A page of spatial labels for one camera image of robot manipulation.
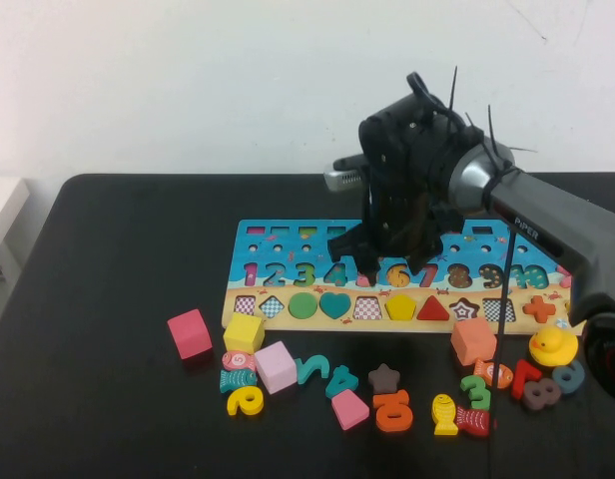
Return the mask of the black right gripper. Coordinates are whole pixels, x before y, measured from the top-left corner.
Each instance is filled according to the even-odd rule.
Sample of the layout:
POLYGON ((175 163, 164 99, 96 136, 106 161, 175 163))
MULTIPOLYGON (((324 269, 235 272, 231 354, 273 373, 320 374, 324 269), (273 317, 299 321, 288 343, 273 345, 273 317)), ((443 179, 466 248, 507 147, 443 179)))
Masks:
POLYGON ((354 259, 359 286, 376 285, 381 257, 402 257, 419 273, 443 252, 440 236, 458 221, 433 197, 447 125, 440 105, 406 96, 363 120, 361 152, 326 170, 330 191, 362 190, 361 223, 327 242, 333 261, 354 259))

